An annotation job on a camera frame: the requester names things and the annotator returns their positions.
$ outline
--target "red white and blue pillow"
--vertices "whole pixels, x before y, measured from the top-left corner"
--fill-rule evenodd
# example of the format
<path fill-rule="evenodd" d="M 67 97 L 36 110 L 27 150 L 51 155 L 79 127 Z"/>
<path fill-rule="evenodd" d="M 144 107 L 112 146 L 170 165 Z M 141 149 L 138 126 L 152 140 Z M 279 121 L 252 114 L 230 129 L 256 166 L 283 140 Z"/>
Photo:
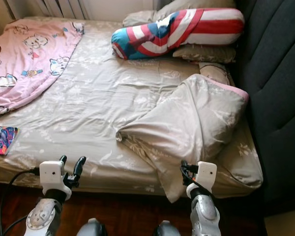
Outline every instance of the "red white and blue pillow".
<path fill-rule="evenodd" d="M 118 29 L 112 47 L 123 59 L 149 58 L 187 43 L 229 45 L 243 27 L 244 17 L 234 8 L 186 9 L 155 23 Z"/>

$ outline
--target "folded blanket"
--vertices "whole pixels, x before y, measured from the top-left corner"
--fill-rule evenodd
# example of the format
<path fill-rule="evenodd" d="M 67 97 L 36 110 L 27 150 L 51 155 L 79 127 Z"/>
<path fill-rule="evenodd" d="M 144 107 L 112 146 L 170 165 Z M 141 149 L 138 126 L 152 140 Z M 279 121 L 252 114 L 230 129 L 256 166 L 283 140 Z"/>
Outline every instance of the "folded blanket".
<path fill-rule="evenodd" d="M 84 24 L 22 19 L 0 36 L 0 115 L 37 98 L 64 71 Z"/>
<path fill-rule="evenodd" d="M 155 23 L 118 29 L 113 33 L 112 47 L 123 59 L 155 57 L 186 43 L 232 44 L 243 26 L 244 17 L 237 9 L 186 9 Z"/>
<path fill-rule="evenodd" d="M 192 75 L 144 117 L 122 127 L 116 139 L 157 170 L 174 202 L 185 191 L 181 160 L 213 162 L 231 140 L 247 100 L 238 88 Z"/>

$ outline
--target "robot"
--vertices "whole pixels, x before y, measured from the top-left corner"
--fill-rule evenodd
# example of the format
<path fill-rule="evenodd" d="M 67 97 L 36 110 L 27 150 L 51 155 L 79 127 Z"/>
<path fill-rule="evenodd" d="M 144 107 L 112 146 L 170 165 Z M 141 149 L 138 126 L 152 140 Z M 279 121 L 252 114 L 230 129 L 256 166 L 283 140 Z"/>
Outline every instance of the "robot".
<path fill-rule="evenodd" d="M 44 198 L 28 214 L 25 236 L 55 236 L 60 225 L 62 205 L 72 194 L 72 187 L 79 187 L 86 157 L 75 164 L 73 175 L 64 172 L 66 156 L 59 161 L 45 161 L 39 165 L 40 183 Z M 187 196 L 192 200 L 192 236 L 220 236 L 218 227 L 220 214 L 213 203 L 211 188 L 215 182 L 215 164 L 200 161 L 198 165 L 181 162 L 183 184 L 187 186 Z M 77 236 L 107 236 L 104 224 L 95 218 L 81 227 Z M 169 221 L 163 221 L 155 228 L 153 236 L 180 236 L 179 231 Z"/>

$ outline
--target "book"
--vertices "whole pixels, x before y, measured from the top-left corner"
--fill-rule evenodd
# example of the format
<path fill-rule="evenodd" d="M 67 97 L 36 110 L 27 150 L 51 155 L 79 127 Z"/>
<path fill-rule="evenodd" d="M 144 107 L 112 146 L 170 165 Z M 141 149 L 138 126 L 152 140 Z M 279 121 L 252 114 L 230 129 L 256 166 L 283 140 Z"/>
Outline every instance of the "book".
<path fill-rule="evenodd" d="M 15 142 L 19 129 L 15 127 L 0 126 L 0 155 L 7 155 Z"/>

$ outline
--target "bed frame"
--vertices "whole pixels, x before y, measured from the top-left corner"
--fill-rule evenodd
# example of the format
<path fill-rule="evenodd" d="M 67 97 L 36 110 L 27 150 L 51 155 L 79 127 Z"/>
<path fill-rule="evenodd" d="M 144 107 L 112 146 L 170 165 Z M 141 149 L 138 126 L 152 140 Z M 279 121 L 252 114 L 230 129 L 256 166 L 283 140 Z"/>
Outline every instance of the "bed frame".
<path fill-rule="evenodd" d="M 246 23 L 231 74 L 250 95 L 246 115 L 265 178 L 253 198 L 274 214 L 295 209 L 295 0 L 237 7 Z"/>

